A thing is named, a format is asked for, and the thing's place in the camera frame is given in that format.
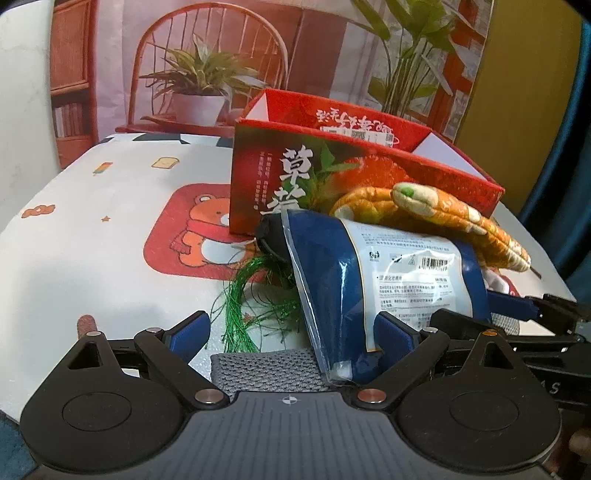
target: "barcode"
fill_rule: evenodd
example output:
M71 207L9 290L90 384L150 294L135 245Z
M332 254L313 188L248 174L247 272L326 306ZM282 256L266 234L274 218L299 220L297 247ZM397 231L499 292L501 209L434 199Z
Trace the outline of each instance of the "barcode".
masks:
M423 257L421 268L426 270L447 270L445 258Z

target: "red box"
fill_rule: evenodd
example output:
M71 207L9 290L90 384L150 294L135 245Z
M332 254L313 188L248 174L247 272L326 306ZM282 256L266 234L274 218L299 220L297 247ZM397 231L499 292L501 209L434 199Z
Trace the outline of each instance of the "red box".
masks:
M322 131L321 127L379 131L382 137L391 133L395 147ZM465 168L460 168L474 174L413 154L430 135L444 142L441 148L449 149L447 153L455 157L456 163L466 163ZM370 164L382 168L371 171ZM394 172L400 175L390 173L391 168L397 168ZM485 216L492 214L505 193L467 156L428 127L324 97L266 89L252 100L236 123L230 231L252 235L261 215L277 211L281 205L327 213L338 198L353 188L392 187L379 184L388 181L381 177L382 170L398 181L442 189Z

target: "tablecloth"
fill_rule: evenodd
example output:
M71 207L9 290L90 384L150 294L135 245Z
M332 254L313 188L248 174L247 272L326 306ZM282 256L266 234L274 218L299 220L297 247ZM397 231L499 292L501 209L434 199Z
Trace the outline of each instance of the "tablecloth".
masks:
M79 321L95 322L111 339L132 338L212 309L234 271L225 263L236 254L227 243L232 150L219 142L113 135L10 221L0 235L0 409L8 416L19 419L76 342ZM189 212L212 233L198 255L186 249ZM553 291L533 272L503 273L522 295ZM213 322L207 348L191 362L207 377L211 354L223 351L224 329L223 318ZM252 336L263 351L308 345L303 332L285 343L271 331Z

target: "blue curtain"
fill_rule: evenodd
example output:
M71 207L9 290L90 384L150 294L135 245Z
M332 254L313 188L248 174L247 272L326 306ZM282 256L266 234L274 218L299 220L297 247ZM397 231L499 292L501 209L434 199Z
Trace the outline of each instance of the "blue curtain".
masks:
M591 25L586 22L562 126L519 219L577 300L591 302Z

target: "white wall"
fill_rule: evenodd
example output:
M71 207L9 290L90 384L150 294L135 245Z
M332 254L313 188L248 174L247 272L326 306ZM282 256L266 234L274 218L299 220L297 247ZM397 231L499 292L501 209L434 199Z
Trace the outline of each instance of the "white wall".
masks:
M52 0L0 16L0 232L60 171L51 120Z

